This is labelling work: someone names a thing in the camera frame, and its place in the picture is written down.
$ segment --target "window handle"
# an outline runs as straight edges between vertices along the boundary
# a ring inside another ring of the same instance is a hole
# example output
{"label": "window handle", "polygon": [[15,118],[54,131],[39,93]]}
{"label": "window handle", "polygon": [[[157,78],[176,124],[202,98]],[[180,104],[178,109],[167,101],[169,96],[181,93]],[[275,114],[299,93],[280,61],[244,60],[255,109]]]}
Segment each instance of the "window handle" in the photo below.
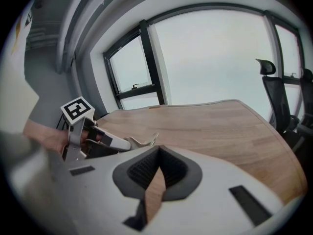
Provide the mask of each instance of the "window handle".
{"label": "window handle", "polygon": [[135,87],[135,85],[139,85],[139,84],[134,84],[132,87],[132,90],[137,89],[137,86]]}

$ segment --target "window frame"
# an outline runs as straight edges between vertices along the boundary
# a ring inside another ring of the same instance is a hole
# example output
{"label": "window frame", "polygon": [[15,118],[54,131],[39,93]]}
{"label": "window frame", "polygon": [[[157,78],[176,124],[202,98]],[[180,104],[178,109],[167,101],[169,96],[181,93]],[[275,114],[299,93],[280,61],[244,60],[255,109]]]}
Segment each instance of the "window frame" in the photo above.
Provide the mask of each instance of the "window frame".
{"label": "window frame", "polygon": [[[298,49],[299,49],[299,55],[300,55],[300,66],[301,66],[301,70],[303,70],[305,68],[304,52],[303,52],[303,47],[302,47],[302,42],[301,42],[299,31],[294,25],[289,23],[287,20],[279,17],[275,13],[272,13],[267,10],[262,11],[260,9],[256,9],[253,7],[244,6],[240,4],[233,4],[233,3],[222,3],[222,2],[199,3],[199,4],[187,5],[187,6],[182,6],[182,7],[178,7],[175,9],[171,9],[169,11],[166,11],[154,17],[151,17],[150,19],[140,21],[135,28],[130,30],[127,34],[125,34],[122,38],[120,38],[117,42],[115,42],[115,44],[113,44],[112,47],[107,52],[104,53],[104,60],[106,64],[107,74],[108,74],[111,88],[114,93],[115,100],[118,104],[119,109],[122,109],[120,99],[128,98],[130,96],[135,96],[135,95],[151,93],[151,92],[157,93],[160,105],[164,104],[165,93],[164,94],[162,93],[162,89],[160,85],[160,76],[157,71],[156,61],[155,61],[155,57],[152,51],[152,46],[151,46],[147,27],[157,22],[160,22],[162,20],[168,19],[170,17],[174,17],[177,15],[189,13],[189,12],[201,11],[201,10],[233,10],[233,11],[241,11],[241,12],[263,16],[265,25],[268,31],[270,43],[274,51],[274,63],[276,64],[276,68],[277,68],[277,76],[281,77],[285,84],[295,84],[295,85],[300,84],[299,78],[284,76],[284,61],[283,61],[282,47],[281,47],[281,43],[279,40],[277,29],[276,29],[276,25],[279,25],[287,29],[288,31],[290,31],[296,36]],[[124,92],[124,93],[118,93],[116,81],[112,72],[112,67],[109,62],[109,59],[118,50],[120,50],[123,46],[125,46],[127,43],[129,43],[131,40],[133,40],[135,37],[139,35],[141,36],[142,46],[144,49],[144,54],[145,54],[146,62],[148,65],[148,70],[150,73],[152,85],[141,87],[141,88]],[[302,97],[300,95],[298,99],[298,103],[297,103],[296,112],[295,112],[296,116],[299,114],[301,103],[302,103]]]}

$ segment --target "office chair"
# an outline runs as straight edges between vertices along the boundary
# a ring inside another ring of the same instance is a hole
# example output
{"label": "office chair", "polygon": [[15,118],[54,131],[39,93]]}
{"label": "office chair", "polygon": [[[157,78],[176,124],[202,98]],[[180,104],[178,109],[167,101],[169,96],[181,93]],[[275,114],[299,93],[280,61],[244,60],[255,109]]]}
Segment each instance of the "office chair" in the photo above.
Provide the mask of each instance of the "office chair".
{"label": "office chair", "polygon": [[273,111],[273,127],[287,144],[294,148],[301,138],[298,133],[293,132],[299,123],[299,119],[290,114],[283,79],[268,76],[276,72],[276,67],[272,62],[260,59],[257,59],[257,61],[261,64],[260,74],[263,75],[263,84]]}
{"label": "office chair", "polygon": [[307,139],[313,139],[313,74],[308,69],[303,70],[300,86],[304,104],[304,116],[297,127],[297,132]]}

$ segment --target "wooden desk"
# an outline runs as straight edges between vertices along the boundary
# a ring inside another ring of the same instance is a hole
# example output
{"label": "wooden desk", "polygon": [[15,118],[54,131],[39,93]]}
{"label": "wooden desk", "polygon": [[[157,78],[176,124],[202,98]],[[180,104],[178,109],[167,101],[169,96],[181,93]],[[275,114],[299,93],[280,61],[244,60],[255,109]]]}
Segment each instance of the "wooden desk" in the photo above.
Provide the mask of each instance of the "wooden desk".
{"label": "wooden desk", "polygon": [[[118,137],[138,141],[159,132],[156,144],[224,159],[267,185],[285,204],[307,191],[304,172],[287,143],[259,114],[238,100],[118,110],[98,124]],[[164,190],[159,170],[146,191],[148,220],[159,209]]]}

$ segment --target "chair headrest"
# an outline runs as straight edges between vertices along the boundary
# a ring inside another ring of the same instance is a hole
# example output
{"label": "chair headrest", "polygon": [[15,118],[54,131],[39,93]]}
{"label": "chair headrest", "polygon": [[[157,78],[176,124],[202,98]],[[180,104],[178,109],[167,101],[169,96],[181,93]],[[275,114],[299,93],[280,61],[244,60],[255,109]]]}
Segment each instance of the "chair headrest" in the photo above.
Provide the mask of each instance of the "chair headrest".
{"label": "chair headrest", "polygon": [[273,75],[273,74],[275,74],[276,67],[271,61],[261,60],[261,59],[256,59],[256,60],[259,61],[260,65],[261,65],[261,70],[260,70],[261,75]]}
{"label": "chair headrest", "polygon": [[311,82],[313,80],[313,73],[312,73],[312,71],[310,71],[308,69],[303,69],[302,78],[304,78],[305,80]]}

